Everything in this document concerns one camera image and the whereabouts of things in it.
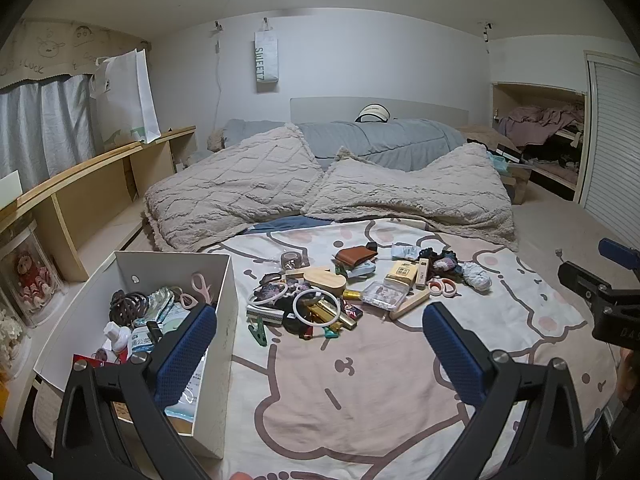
headboard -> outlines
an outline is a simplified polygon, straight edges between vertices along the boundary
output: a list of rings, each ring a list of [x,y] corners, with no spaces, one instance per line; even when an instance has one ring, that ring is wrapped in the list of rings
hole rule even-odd
[[[386,107],[395,119],[430,119],[453,128],[464,126],[469,120],[468,110],[415,101],[379,97],[295,97],[289,102],[291,122],[353,122],[365,106],[373,103]]]

white tote bag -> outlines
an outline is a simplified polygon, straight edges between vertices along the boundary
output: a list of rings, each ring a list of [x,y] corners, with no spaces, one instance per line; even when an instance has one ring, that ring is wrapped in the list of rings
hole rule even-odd
[[[91,97],[96,101],[105,150],[160,137],[144,50],[132,50],[100,63],[92,80]]]

gray curtain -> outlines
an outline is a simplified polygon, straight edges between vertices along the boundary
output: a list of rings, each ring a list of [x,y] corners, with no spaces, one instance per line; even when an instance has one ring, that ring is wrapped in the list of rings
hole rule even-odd
[[[88,75],[57,76],[0,91],[0,177],[22,190],[103,151],[92,129]]]

blue gripper pad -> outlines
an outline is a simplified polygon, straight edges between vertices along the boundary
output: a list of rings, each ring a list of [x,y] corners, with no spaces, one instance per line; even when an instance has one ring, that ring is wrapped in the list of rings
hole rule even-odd
[[[156,375],[154,402],[158,408],[164,410],[178,402],[216,335],[217,324],[216,310],[206,307],[176,343]]]
[[[484,349],[488,356],[488,350],[482,342],[473,332],[464,330],[439,301],[425,307],[422,313],[422,331],[460,400],[476,408],[482,406],[486,399],[487,373],[490,369],[483,370],[466,346],[473,344],[476,347],[473,350],[482,352]]]
[[[640,253],[613,240],[609,240],[608,238],[600,240],[598,251],[605,258],[616,262],[620,266],[625,267],[625,269],[640,269]]]

brown wallet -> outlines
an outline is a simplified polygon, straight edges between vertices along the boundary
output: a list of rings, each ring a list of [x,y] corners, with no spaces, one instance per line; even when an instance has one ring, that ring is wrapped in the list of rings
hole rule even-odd
[[[367,249],[364,245],[359,245],[356,247],[349,247],[347,249],[341,249],[335,255],[335,259],[340,263],[345,264],[348,267],[357,267],[362,262],[373,258],[378,254],[377,251],[371,251]]]

